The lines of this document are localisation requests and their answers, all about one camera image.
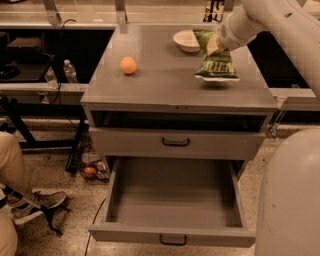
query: sneaker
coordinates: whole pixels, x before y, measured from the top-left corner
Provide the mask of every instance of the sneaker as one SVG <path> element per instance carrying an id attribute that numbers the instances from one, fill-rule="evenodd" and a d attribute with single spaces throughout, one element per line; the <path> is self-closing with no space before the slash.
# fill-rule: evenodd
<path id="1" fill-rule="evenodd" d="M 66 199 L 67 194 L 63 191 L 56 192 L 51 195 L 42 195 L 39 192 L 33 193 L 32 201 L 37 204 L 43 205 L 47 208 L 53 208 L 61 205 Z M 34 218 L 43 214 L 43 211 L 40 211 L 38 208 L 34 207 L 31 204 L 28 204 L 25 208 L 12 208 L 13 222 L 16 225 L 22 225 Z"/>

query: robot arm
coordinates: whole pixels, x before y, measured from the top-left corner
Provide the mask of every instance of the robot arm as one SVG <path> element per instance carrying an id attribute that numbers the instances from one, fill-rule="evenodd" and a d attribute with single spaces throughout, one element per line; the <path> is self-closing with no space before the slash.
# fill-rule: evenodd
<path id="1" fill-rule="evenodd" d="M 320 99 L 320 22 L 296 0 L 242 0 L 222 22 L 217 44 L 235 49 L 266 30 Z"/>

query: water bottle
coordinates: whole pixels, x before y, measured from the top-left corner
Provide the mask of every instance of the water bottle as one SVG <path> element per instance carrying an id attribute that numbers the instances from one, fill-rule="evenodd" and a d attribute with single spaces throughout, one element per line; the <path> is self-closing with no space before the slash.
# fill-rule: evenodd
<path id="1" fill-rule="evenodd" d="M 71 64 L 70 60 L 64 61 L 63 66 L 64 74 L 70 84 L 78 84 L 78 76 L 75 67 Z"/>
<path id="2" fill-rule="evenodd" d="M 58 80 L 57 80 L 57 77 L 56 77 L 52 67 L 50 67 L 48 69 L 44 78 L 46 79 L 46 81 L 51 89 L 58 89 L 58 87 L 59 87 Z"/>

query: speckled floor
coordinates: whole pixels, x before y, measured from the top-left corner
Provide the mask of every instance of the speckled floor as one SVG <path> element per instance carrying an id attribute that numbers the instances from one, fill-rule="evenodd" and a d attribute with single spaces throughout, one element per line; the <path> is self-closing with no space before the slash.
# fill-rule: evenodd
<path id="1" fill-rule="evenodd" d="M 29 122 L 32 133 L 37 139 L 73 138 L 74 125 L 68 122 Z M 273 151 L 281 141 L 290 134 L 307 128 L 305 126 L 280 126 L 279 138 L 267 138 L 255 159 L 247 166 L 241 180 L 240 193 L 250 230 L 255 230 L 259 201 L 260 185 L 266 164 Z M 51 255 L 219 255 L 219 256 L 251 256 L 251 248 L 217 248 L 217 247 L 172 247 L 163 245 L 103 243 L 89 239 L 88 226 L 102 203 L 108 183 L 90 182 L 80 173 L 70 175 L 65 171 L 70 149 L 25 150 L 24 158 L 34 189 L 41 192 L 64 190 L 68 194 L 67 206 L 70 212 L 59 210 L 54 216 L 54 226 L 63 236 L 59 237 L 50 231 L 44 216 L 18 227 L 19 245 L 17 256 L 51 256 Z"/>

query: handle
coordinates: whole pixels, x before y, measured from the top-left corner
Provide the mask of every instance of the handle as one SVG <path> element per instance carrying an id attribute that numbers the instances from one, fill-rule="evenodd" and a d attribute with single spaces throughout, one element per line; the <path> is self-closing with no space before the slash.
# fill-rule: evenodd
<path id="1" fill-rule="evenodd" d="M 169 242 L 164 242 L 162 235 L 160 235 L 160 244 L 162 245 L 170 245 L 170 246 L 184 246 L 187 244 L 187 236 L 185 235 L 183 237 L 183 242 L 182 243 L 169 243 Z"/>
<path id="2" fill-rule="evenodd" d="M 184 141 L 169 141 L 166 138 L 162 138 L 162 144 L 168 147 L 187 147 L 190 144 L 190 139 L 187 138 Z"/>

